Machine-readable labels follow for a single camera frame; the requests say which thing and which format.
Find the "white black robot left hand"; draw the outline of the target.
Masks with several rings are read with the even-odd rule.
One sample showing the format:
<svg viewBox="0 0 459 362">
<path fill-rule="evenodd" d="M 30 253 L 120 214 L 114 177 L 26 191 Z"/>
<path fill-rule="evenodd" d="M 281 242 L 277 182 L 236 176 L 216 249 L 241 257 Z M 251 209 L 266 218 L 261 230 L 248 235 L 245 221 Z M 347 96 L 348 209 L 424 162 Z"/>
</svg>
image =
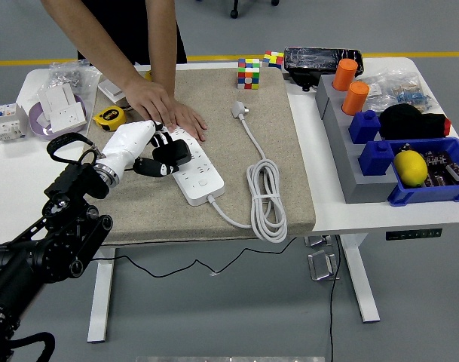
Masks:
<svg viewBox="0 0 459 362">
<path fill-rule="evenodd" d="M 96 161 L 96 172 L 109 186 L 116 186 L 130 167 L 143 176 L 163 177 L 179 171 L 178 166 L 150 158 L 140 158 L 158 126 L 153 121 L 122 124 L 103 149 L 103 158 Z"/>
</svg>

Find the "person's right hand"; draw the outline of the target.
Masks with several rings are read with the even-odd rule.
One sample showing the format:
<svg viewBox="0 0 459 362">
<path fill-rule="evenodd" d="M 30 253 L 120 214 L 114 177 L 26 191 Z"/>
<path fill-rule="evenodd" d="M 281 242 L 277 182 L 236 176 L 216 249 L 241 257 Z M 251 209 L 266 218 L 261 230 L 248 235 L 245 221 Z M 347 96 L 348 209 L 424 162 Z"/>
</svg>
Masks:
<svg viewBox="0 0 459 362">
<path fill-rule="evenodd" d="M 136 75 L 121 89 L 128 103 L 145 120 L 162 123 L 169 130 L 176 127 L 176 118 L 170 98 L 160 84 Z"/>
</svg>

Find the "person's left hand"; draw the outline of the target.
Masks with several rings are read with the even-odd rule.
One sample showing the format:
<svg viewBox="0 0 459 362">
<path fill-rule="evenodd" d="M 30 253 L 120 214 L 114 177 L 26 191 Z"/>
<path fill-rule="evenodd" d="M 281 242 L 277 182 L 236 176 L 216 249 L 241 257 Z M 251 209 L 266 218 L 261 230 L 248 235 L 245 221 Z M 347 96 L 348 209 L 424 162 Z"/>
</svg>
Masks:
<svg viewBox="0 0 459 362">
<path fill-rule="evenodd" d="M 170 102 L 173 107 L 176 124 L 197 141 L 204 142 L 206 140 L 205 131 L 207 130 L 205 120 L 190 106 L 179 102 L 175 98 L 172 98 Z"/>
</svg>

